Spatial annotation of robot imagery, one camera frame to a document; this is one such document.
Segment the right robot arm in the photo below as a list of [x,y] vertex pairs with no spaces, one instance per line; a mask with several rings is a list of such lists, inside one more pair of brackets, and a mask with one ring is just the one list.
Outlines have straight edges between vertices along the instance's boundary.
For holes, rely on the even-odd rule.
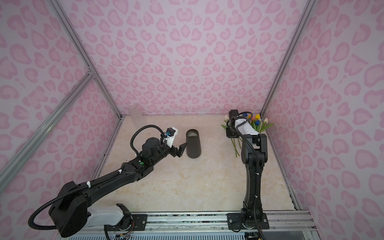
[[247,188],[243,201],[242,225],[247,229],[268,229],[268,220],[261,200],[262,172],[268,161],[268,140],[250,124],[252,113],[229,112],[226,134],[229,139],[242,141],[241,159],[247,172]]

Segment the dark grey vase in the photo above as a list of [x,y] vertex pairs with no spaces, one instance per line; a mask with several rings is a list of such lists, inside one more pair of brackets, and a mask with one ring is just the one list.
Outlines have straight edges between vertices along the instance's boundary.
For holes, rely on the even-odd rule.
[[201,153],[201,140],[200,134],[196,129],[190,129],[186,132],[186,142],[187,142],[187,156],[191,159],[198,158]]

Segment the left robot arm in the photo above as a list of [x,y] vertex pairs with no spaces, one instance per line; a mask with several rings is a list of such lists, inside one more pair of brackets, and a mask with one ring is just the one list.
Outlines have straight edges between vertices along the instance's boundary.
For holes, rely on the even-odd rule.
[[[147,139],[142,150],[138,151],[134,146],[135,138],[150,128],[158,130],[160,137]],[[28,226],[40,231],[58,230],[63,238],[95,226],[132,231],[134,219],[124,204],[99,209],[93,209],[92,205],[111,192],[145,178],[167,156],[180,158],[188,144],[175,147],[173,143],[177,134],[176,128],[168,128],[166,131],[156,125],[140,128],[130,140],[130,147],[136,154],[133,160],[122,163],[118,170],[97,179],[78,185],[73,181],[65,184],[56,198],[31,214]]]

